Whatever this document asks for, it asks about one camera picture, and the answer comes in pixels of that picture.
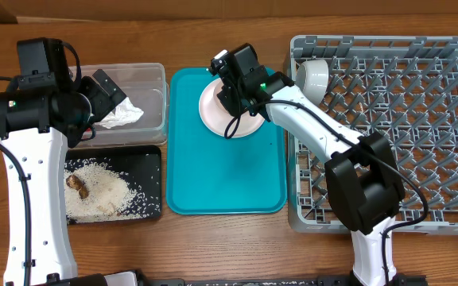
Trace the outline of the white napkin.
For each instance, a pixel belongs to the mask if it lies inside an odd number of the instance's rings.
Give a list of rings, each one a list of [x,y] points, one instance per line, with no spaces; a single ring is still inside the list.
[[[129,98],[125,98],[105,118],[100,122],[96,122],[95,127],[113,129],[115,127],[129,125],[137,122],[143,114],[144,111],[141,108],[136,107]]]

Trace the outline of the white round plate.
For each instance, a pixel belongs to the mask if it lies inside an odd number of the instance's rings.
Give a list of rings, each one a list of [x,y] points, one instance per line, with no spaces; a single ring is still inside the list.
[[[202,122],[209,130],[221,137],[224,136],[227,125],[233,118],[216,97],[221,92],[222,87],[221,79],[213,80],[204,88],[199,100],[199,113]],[[252,117],[249,112],[246,112],[240,118],[234,137],[245,137],[256,132],[264,121],[265,119],[261,115]]]

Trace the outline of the grey bowl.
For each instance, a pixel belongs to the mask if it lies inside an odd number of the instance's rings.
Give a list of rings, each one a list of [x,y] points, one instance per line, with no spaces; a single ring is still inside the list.
[[[310,102],[319,106],[326,94],[328,80],[327,62],[325,60],[308,60],[297,69],[295,84]]]

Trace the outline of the white rice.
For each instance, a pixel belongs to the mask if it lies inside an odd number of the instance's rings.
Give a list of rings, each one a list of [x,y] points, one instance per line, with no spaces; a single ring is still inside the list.
[[[74,174],[89,190],[81,199],[69,188],[66,178]],[[108,157],[70,159],[64,165],[64,197],[69,224],[114,222],[158,218],[161,215],[161,186],[157,175],[147,187]]]

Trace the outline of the brown food piece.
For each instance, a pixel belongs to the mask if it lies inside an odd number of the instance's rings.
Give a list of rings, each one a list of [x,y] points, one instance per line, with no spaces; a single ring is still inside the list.
[[[86,199],[89,196],[89,190],[86,188],[84,182],[76,175],[69,175],[65,182],[69,188],[77,191],[81,199]]]

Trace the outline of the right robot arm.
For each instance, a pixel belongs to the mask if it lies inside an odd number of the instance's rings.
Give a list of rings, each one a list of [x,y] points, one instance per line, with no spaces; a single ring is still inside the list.
[[[260,114],[306,145],[323,164],[332,211],[351,231],[355,261],[351,272],[361,285],[388,285],[396,275],[388,233],[405,197],[388,140],[364,136],[331,118],[281,72],[263,72],[245,86],[243,78],[221,74],[220,101],[232,119],[231,138],[244,113]]]

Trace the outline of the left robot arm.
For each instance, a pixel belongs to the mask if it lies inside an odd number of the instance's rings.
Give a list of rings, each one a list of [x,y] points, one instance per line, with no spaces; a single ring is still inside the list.
[[[64,164],[68,149],[125,93],[101,69],[61,90],[54,75],[14,78],[0,93],[0,149],[9,188],[6,285],[138,285],[138,272],[79,276],[68,236]]]

